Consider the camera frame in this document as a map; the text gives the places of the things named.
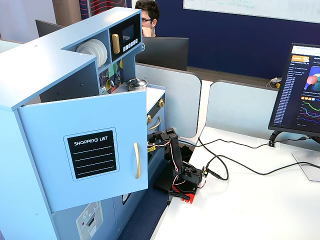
blue wall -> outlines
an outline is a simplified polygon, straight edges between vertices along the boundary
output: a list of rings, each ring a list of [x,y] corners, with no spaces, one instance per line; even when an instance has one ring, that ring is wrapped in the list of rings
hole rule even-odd
[[[157,3],[156,34],[188,37],[191,67],[271,79],[282,77],[291,43],[320,45],[317,23],[185,10],[183,0]]]

computer monitor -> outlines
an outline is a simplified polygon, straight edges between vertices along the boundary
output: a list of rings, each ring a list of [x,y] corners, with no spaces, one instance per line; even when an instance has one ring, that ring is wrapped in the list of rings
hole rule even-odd
[[[270,130],[320,137],[320,46],[293,43],[275,101]],[[297,162],[320,166],[319,152],[292,153]],[[300,165],[310,181],[317,168]]]
[[[145,49],[135,57],[141,64],[175,70],[187,70],[189,38],[144,37]]]
[[[53,24],[50,22],[41,21],[37,19],[35,20],[35,24],[38,30],[39,38],[64,28],[64,26],[60,26],[57,24]]]

man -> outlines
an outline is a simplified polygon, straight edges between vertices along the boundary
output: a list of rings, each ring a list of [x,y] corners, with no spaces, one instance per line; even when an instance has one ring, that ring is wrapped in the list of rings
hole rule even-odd
[[[144,37],[155,37],[155,27],[160,17],[158,4],[154,0],[139,0],[136,9],[142,10],[142,34]]]

small pot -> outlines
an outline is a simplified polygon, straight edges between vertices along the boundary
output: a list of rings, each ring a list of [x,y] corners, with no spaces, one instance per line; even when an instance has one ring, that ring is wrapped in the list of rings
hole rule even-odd
[[[134,78],[127,82],[129,91],[141,91],[146,90],[148,81],[146,79]]]

